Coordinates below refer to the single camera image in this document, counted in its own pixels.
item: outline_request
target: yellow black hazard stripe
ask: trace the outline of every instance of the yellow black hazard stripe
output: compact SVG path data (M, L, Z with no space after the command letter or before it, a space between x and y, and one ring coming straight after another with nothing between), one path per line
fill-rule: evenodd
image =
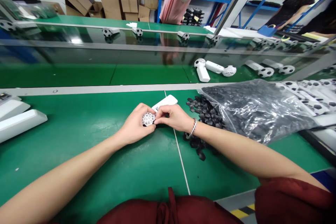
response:
M252 204L252 205L245 206L243 208L239 208L239 209L233 210L230 213L232 213L238 219L242 219L242 218L247 217L247 216L249 216L251 214L254 214L255 211L256 210L254 208L254 204Z

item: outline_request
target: yellow tape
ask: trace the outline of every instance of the yellow tape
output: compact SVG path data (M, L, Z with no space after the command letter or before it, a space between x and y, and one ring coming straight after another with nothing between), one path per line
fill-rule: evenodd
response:
M256 208L255 208L255 205L254 204L252 204L252 205L248 205L247 207L249 207L249 208L251 208L252 210L256 210Z
M285 37L285 35L283 35L282 37L281 37L281 41L282 42L285 42L285 41L287 41L287 40L290 40L291 38L290 37L288 37L288 38L284 38Z
M243 211L240 211L239 209L233 210L230 213L232 213L238 219L242 219L242 218L248 216L248 214L244 213Z

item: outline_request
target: hand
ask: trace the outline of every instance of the hand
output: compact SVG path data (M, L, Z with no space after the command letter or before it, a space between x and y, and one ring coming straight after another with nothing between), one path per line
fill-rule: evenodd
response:
M284 27L285 27L285 25L283 24L282 26L279 26L279 27L277 28L277 30L282 30Z
M190 133L194 127L194 119L187 115L179 105L165 105L156 113L154 124L166 124L177 131Z
M125 145L133 144L155 130L156 126L154 124L147 127L142 125L142 117L147 112L156 114L156 112L149 106L140 103L127 117L124 125L116 133L118 139Z

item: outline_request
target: silver bracelet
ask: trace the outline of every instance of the silver bracelet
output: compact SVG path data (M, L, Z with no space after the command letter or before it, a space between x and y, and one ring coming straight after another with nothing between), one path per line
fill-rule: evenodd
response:
M187 136L187 139L190 139L192 137L192 135L193 135L193 133L194 133L194 131L196 129L197 120L196 120L196 118L194 118L194 120L195 120L194 127L193 127L191 133L189 134L189 136Z

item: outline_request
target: clear plastic bag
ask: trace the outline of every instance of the clear plastic bag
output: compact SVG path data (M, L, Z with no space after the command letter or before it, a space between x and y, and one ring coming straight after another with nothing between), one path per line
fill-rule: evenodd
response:
M265 145L317 126L295 95L265 80L204 87L198 92L220 112L227 130Z

